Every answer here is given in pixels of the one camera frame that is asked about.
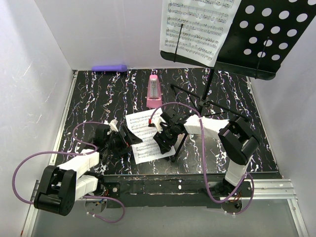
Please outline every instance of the sheet of paper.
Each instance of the sheet of paper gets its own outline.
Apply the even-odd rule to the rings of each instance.
[[[163,0],[160,50],[214,67],[241,0]]]
[[[154,110],[147,110],[131,115],[126,115],[126,123],[129,130],[143,140],[142,143],[132,145],[136,164],[160,159],[174,155],[176,152],[174,147],[165,154],[160,153],[160,148],[153,139],[157,132],[155,127],[148,127],[148,119]],[[153,118],[157,118],[162,114],[162,110],[158,109]]]

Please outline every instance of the black marble table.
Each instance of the black marble table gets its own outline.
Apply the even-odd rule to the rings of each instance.
[[[77,151],[83,149],[71,137],[74,127],[83,121],[111,121],[116,119],[118,127],[125,122],[125,115],[147,110],[146,95],[150,74],[156,74],[161,83],[163,102],[182,102],[190,104],[185,93],[179,92],[175,98],[170,83],[175,83],[196,94],[202,94],[209,69],[146,69],[129,70],[126,73],[95,73],[79,71],[72,96],[67,121],[64,127],[60,151]],[[209,97],[216,103],[227,106],[250,118],[250,126],[261,139],[261,145],[254,154],[248,171],[276,172],[277,165],[272,156],[250,87],[244,76],[218,71],[215,73]],[[174,108],[180,112],[183,108]],[[205,114],[222,112],[210,106],[202,112]],[[233,115],[225,113],[214,116],[214,119],[230,119]],[[86,124],[78,130],[78,138],[89,141],[93,137],[94,126]],[[208,173],[225,173],[229,158],[221,142],[206,138],[206,160]],[[71,157],[57,156],[56,165],[66,162]],[[176,162],[162,158],[151,162],[136,164],[133,154],[123,157],[110,156],[94,168],[104,175],[150,175],[150,174],[199,174],[201,166],[201,138],[198,135],[188,136]]]

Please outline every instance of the music stand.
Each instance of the music stand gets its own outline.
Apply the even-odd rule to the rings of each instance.
[[[202,96],[171,84],[170,87],[174,94],[177,94],[175,88],[187,93],[195,108],[190,96],[196,97],[199,100],[196,110],[200,114],[204,107],[212,104],[248,120],[246,116],[207,98],[215,70],[229,71],[256,79],[273,79],[281,62],[316,15],[316,4],[310,5],[309,3],[312,4],[310,0],[283,0],[281,2],[242,0],[214,68],[178,55],[177,47],[175,53],[160,51],[161,57],[165,60],[210,68]],[[263,25],[263,29],[259,30],[259,24]],[[171,158],[173,162],[187,136],[186,133],[175,155]]]

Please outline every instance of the wall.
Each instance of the wall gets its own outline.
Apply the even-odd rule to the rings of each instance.
[[[125,63],[177,68],[161,58],[162,0],[35,0],[72,69]]]
[[[29,205],[11,187],[25,157],[51,150],[71,84],[72,70],[34,0],[0,1],[0,236],[20,236]],[[30,199],[49,156],[28,161],[17,189]]]
[[[272,81],[252,80],[281,174],[293,181],[310,236],[316,236],[316,18]]]

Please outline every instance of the purple cylinder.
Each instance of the purple cylinder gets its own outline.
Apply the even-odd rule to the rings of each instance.
[[[91,69],[94,72],[126,72],[127,66],[125,64],[113,66],[95,66]]]

